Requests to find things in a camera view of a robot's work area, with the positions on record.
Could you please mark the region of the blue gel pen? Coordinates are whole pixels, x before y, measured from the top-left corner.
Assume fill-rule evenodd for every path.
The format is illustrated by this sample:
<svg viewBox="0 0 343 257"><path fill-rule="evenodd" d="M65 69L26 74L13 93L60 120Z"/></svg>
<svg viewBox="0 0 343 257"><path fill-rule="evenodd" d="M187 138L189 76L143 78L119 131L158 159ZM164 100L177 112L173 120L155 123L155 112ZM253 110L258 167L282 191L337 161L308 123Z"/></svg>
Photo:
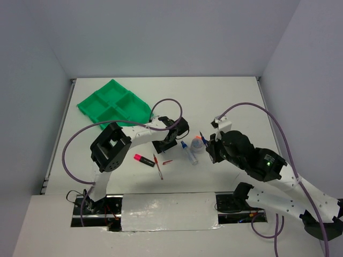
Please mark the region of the blue gel pen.
<svg viewBox="0 0 343 257"><path fill-rule="evenodd" d="M207 147L208 146L207 140L205 139L205 137L203 136L203 134L201 132L199 132L199 134L200 134L200 137L201 137L201 139L203 141L204 146Z"/></svg>

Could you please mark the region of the red gel pen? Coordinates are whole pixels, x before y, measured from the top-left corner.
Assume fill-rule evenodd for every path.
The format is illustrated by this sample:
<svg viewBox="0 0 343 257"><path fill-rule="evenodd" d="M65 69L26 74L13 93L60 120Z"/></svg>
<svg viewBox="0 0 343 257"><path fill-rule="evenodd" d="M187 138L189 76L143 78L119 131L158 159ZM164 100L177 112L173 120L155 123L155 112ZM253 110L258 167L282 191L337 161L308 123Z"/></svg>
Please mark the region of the red gel pen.
<svg viewBox="0 0 343 257"><path fill-rule="evenodd" d="M158 173L159 173L160 179L163 180L163 175L162 175L162 172L160 170L158 159L157 159L155 154L153 154L153 158L154 158L155 164L156 164L156 166L158 168Z"/></svg>

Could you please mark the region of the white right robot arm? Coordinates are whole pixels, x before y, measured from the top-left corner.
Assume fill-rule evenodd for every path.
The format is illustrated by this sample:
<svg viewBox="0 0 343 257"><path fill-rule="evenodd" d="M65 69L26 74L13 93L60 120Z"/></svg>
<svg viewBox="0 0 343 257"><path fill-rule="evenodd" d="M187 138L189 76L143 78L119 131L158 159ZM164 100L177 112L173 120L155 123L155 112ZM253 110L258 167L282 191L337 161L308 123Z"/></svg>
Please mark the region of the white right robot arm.
<svg viewBox="0 0 343 257"><path fill-rule="evenodd" d="M212 134L206 151L213 163L228 161L258 182L269 184L287 197L271 195L240 182L233 192L232 203L239 210L270 209L299 219L305 231L323 240L342 235L342 200L322 192L304 178L295 175L284 158L266 148L256 148L239 131Z"/></svg>

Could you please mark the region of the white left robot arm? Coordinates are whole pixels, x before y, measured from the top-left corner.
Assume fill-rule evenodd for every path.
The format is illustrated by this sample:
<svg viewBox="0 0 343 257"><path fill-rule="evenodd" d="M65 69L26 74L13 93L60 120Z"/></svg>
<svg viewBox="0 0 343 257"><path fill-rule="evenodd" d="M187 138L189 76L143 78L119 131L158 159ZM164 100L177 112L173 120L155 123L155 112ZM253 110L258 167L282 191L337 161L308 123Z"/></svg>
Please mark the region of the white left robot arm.
<svg viewBox="0 0 343 257"><path fill-rule="evenodd" d="M99 134L90 146L91 160L97 165L98 171L90 182L82 181L72 175L65 161L65 153L71 141L81 132L91 128L89 125L74 134L62 151L62 165L68 176L75 181L91 185L84 190L80 210L88 209L94 214L100 213L105 207L106 189L111 173L123 163L128 151L139 145L151 142L157 154L177 145L176 138L189 132L188 122L184 118L174 121L166 116L155 117L147 124L134 123L134 126L119 126L112 122Z"/></svg>

